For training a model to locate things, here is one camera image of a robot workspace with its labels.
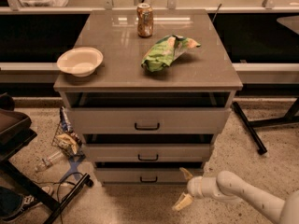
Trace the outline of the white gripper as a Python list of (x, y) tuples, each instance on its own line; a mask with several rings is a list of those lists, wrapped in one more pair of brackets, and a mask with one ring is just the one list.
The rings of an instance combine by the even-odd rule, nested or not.
[(172, 209), (174, 211), (180, 211), (183, 208), (189, 206), (193, 202), (193, 198), (214, 198), (217, 194), (217, 183), (215, 177), (193, 177), (192, 173), (187, 169), (180, 167), (179, 170), (183, 173), (184, 178), (188, 181), (187, 191), (183, 192)]

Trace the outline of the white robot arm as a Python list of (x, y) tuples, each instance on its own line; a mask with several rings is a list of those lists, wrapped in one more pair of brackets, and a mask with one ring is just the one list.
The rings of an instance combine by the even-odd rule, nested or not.
[(172, 207), (175, 211), (189, 206), (196, 198), (223, 203), (245, 201), (273, 224), (299, 224), (299, 191), (282, 200), (229, 171), (221, 171), (216, 177), (194, 176), (185, 168), (180, 171), (187, 180), (187, 192)]

